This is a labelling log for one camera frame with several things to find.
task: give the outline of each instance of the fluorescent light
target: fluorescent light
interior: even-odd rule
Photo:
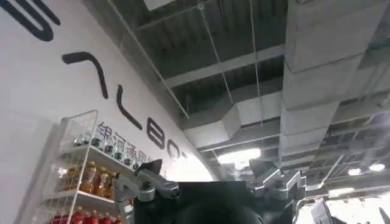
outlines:
[[[234,163],[236,169],[238,169],[242,166],[249,166],[249,160],[258,158],[260,155],[260,149],[246,149],[220,155],[218,157],[218,162],[220,164]]]
[[[359,175],[360,173],[361,173],[361,169],[360,168],[348,170],[348,174],[351,175],[351,176],[356,176],[356,175]]]
[[[342,194],[351,193],[354,190],[355,190],[355,188],[353,188],[353,187],[346,187],[346,188],[339,188],[339,189],[330,190],[328,193],[329,193],[329,197],[338,197]]]
[[[385,168],[385,165],[382,163],[373,164],[370,167],[371,171],[382,171]]]

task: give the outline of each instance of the concrete beam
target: concrete beam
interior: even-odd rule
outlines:
[[[270,47],[257,52],[257,62],[264,61],[270,58],[284,55],[285,45],[281,44],[278,46]],[[256,62],[255,54],[247,54],[240,57],[236,57],[221,64],[212,64],[203,68],[199,68],[190,72],[179,74],[170,79],[166,80],[169,87],[175,87],[195,80],[203,79],[212,75],[217,75],[222,72],[226,72],[235,68],[240,68],[246,65],[251,65]]]

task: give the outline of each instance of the plastic bottle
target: plastic bottle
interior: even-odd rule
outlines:
[[[82,210],[83,208],[81,206],[77,207],[77,211],[72,215],[70,224],[83,224],[84,215]]]
[[[68,191],[71,188],[71,183],[74,177],[74,174],[76,173],[77,166],[73,165],[68,169],[68,172],[65,175],[64,178],[64,185],[63,185],[63,191]]]
[[[108,180],[108,173],[105,170],[105,167],[100,167],[100,174],[96,178],[96,185],[94,194],[100,197],[104,197],[107,193],[107,180]]]
[[[69,214],[61,216],[60,224],[66,224],[68,222]]]
[[[89,212],[85,212],[83,224],[90,224],[91,223],[91,214]]]
[[[82,141],[83,141],[83,135],[79,135],[78,137],[74,138],[73,146],[77,147],[82,145]]]
[[[100,134],[100,132],[97,131],[92,136],[91,145],[103,152],[104,151],[103,150],[103,146],[104,146],[103,139],[104,139],[104,137]]]
[[[88,166],[85,168],[85,172],[84,172],[84,175],[83,175],[83,180],[81,182],[81,185],[80,185],[80,190],[86,192],[86,193],[89,193],[89,194],[92,194],[93,193],[93,181],[94,181],[94,178],[95,178],[95,174],[96,174],[96,167],[95,167],[95,162],[94,161],[90,161],[88,163]]]
[[[123,164],[125,164],[128,167],[131,167],[132,165],[132,159],[129,152],[124,152],[123,154]]]
[[[112,172],[108,181],[108,189],[105,195],[106,198],[114,200],[114,182],[116,178],[116,172]]]
[[[96,212],[96,210],[92,211],[90,224],[99,224],[99,217],[98,217],[98,213]]]
[[[91,140],[92,140],[92,135],[90,133],[86,133],[85,135],[83,135],[81,144],[88,145]]]
[[[113,156],[114,141],[112,140],[112,137],[108,137],[107,140],[104,142],[104,152],[111,157]]]
[[[117,144],[114,147],[114,159],[116,159],[119,162],[121,162],[122,158],[123,158],[123,149],[122,149],[122,147],[118,147],[118,144]]]
[[[50,220],[50,224],[60,224],[61,221],[61,213],[57,211],[55,216]]]
[[[103,215],[102,214],[99,214],[98,215],[98,219],[99,219],[99,224],[102,224],[103,223]]]
[[[120,216],[120,215],[118,215],[118,216],[116,217],[116,220],[115,220],[114,224],[122,224],[121,216]]]
[[[112,224],[112,220],[110,219],[110,214],[106,213],[105,217],[103,218],[103,221],[101,224]]]

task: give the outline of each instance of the display shelf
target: display shelf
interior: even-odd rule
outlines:
[[[71,203],[74,196],[76,196],[76,205],[83,207],[86,211],[97,210],[102,213],[108,212],[111,215],[118,215],[113,200],[88,194],[83,191],[61,191],[52,195],[44,195],[43,199],[46,201],[54,201],[54,203],[59,201],[60,204],[63,204]]]
[[[112,158],[111,156],[107,155],[106,153],[100,151],[99,149],[88,146],[88,145],[82,145],[77,147],[69,147],[65,150],[60,151],[60,156],[66,156],[67,154],[73,154],[73,156],[78,157],[80,159],[85,157],[85,154],[88,150],[88,160],[89,161],[95,161],[98,166],[105,166],[108,170],[119,172],[124,175],[133,175],[134,171],[121,163],[120,161]]]

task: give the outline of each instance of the exposed ceiling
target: exposed ceiling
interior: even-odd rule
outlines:
[[[344,155],[324,189],[390,185],[347,173],[390,167],[388,0],[84,1],[220,178],[253,178],[216,158],[258,147],[310,184]]]

